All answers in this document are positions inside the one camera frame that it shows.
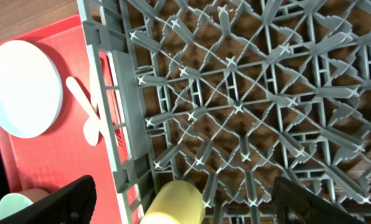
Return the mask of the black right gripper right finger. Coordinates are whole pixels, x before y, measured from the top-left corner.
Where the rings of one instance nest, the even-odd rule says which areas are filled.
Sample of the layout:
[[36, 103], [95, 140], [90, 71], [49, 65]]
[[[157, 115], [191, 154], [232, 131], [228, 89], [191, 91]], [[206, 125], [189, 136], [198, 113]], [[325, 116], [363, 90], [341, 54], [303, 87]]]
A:
[[363, 224], [285, 177], [275, 178], [271, 199], [278, 223]]

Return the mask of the yellow plastic cup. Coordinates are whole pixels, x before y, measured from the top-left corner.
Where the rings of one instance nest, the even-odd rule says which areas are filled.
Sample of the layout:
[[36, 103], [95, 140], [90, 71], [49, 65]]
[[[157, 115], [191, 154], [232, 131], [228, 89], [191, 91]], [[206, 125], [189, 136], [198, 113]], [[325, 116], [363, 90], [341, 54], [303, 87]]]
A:
[[200, 191], [186, 181], [173, 180], [158, 192], [141, 224], [201, 224], [204, 217]]

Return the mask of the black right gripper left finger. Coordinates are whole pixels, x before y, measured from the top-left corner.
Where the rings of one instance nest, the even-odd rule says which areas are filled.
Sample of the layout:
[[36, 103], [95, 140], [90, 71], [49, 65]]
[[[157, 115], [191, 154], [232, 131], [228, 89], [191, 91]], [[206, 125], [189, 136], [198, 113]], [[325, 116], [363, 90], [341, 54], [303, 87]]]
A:
[[92, 176], [84, 175], [31, 206], [0, 220], [0, 224], [89, 224], [96, 199], [95, 181]]

